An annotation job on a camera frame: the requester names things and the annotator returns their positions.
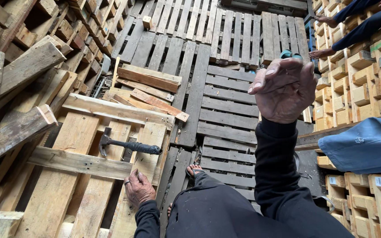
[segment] black pants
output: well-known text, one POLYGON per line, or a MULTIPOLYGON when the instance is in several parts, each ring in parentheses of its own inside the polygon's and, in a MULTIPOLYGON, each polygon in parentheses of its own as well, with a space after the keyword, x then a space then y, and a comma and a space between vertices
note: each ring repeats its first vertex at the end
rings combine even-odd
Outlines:
MULTIPOLYGON (((337 23, 343 22, 347 17, 362 13, 366 8, 380 2, 380 0, 354 0, 346 8, 340 11, 333 18, 337 23)), ((374 14, 341 40, 334 43, 331 47, 334 51, 343 50, 355 43, 369 39, 376 31, 381 28, 381 11, 374 14)))

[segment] hammer head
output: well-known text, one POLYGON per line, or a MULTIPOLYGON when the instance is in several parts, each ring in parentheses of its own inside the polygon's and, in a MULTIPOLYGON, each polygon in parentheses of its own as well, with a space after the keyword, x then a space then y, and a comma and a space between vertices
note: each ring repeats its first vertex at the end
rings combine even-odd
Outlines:
POLYGON ((99 152, 103 156, 107 156, 107 153, 105 152, 105 146, 108 144, 108 140, 110 139, 110 133, 111 133, 111 128, 106 127, 104 130, 103 136, 101 136, 101 140, 99 141, 99 152))

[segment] black rubber grip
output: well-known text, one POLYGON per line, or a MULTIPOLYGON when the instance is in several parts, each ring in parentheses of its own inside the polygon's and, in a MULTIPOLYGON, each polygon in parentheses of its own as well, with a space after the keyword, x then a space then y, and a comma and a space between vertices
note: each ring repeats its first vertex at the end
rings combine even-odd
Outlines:
POLYGON ((162 154, 162 149, 156 145, 147 145, 140 142, 124 142, 124 148, 146 154, 162 154))

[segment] black sleeve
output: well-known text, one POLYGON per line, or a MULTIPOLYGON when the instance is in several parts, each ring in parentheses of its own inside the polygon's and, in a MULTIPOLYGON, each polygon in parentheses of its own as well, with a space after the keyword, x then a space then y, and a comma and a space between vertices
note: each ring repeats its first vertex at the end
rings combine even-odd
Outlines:
POLYGON ((140 204, 135 220, 137 228, 134 238, 160 237, 160 211, 155 200, 140 204))
POLYGON ((293 159, 296 121, 279 124, 262 118, 255 134, 255 200, 262 214, 304 237, 353 237, 337 219, 314 204, 308 188, 298 186, 300 176, 293 159))

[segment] nail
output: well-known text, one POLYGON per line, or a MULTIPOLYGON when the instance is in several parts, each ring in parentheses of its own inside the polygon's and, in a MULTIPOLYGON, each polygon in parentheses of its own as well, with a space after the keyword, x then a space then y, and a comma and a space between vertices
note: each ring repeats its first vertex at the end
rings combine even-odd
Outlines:
POLYGON ((265 73, 266 75, 270 75, 270 74, 272 74, 272 73, 274 73, 276 70, 275 69, 269 69, 268 71, 267 71, 267 73, 265 73))

